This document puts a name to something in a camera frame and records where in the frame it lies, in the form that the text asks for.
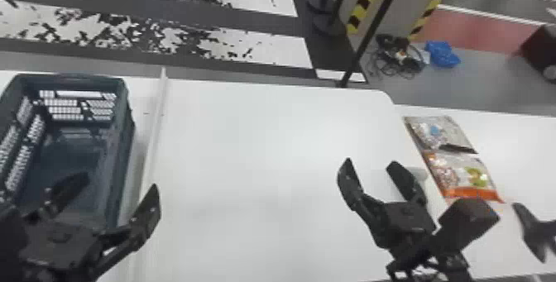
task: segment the food package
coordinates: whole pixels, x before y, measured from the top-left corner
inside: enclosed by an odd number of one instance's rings
[[[477,153],[451,117],[406,117],[405,123],[424,146],[423,149]]]
[[[482,198],[503,203],[486,166],[476,156],[425,151],[423,157],[445,198]]]

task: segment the stanchion post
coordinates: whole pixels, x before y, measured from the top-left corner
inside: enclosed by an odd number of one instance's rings
[[[332,0],[307,0],[309,9],[316,13],[330,13],[333,9]]]
[[[394,0],[384,0],[382,2],[381,7],[378,9],[378,12],[376,13],[375,17],[372,20],[371,26],[369,27],[367,33],[365,34],[365,37],[363,37],[361,44],[357,48],[357,52],[355,53],[355,58],[352,60],[352,63],[349,65],[349,68],[343,74],[342,80],[336,83],[337,87],[346,88],[348,86],[349,79],[352,77],[353,72],[359,65],[359,60],[365,53],[365,50],[367,50],[367,47],[369,46],[369,43],[372,40],[372,37],[375,35],[378,26],[381,24],[382,20],[384,19],[384,16],[388,12],[388,9],[390,8],[392,1]]]
[[[343,0],[335,0],[332,12],[328,15],[317,16],[313,20],[313,26],[326,36],[341,36],[345,34],[346,27],[338,16],[342,2]]]

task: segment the tangled wires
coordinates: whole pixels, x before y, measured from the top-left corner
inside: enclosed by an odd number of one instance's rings
[[[370,76],[376,76],[381,79],[382,75],[394,77],[399,75],[405,79],[413,79],[420,73],[425,65],[423,55],[421,52],[409,43],[400,44],[395,37],[382,36],[383,38],[376,38],[379,47],[371,52],[371,57],[367,62],[365,71]],[[408,55],[408,50],[415,52],[414,55]]]

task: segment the blue plastic bag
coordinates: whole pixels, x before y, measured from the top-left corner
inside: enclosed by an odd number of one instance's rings
[[[424,49],[430,52],[430,60],[440,67],[452,68],[462,62],[446,41],[427,41]]]

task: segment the plastic bag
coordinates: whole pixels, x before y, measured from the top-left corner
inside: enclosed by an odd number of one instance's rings
[[[477,153],[461,127],[449,116],[406,117],[405,123],[424,146],[423,149]]]
[[[425,152],[423,157],[445,198],[482,198],[503,203],[486,166],[473,155]]]
[[[430,52],[430,60],[437,66],[452,68],[462,63],[446,41],[427,41],[424,49]]]

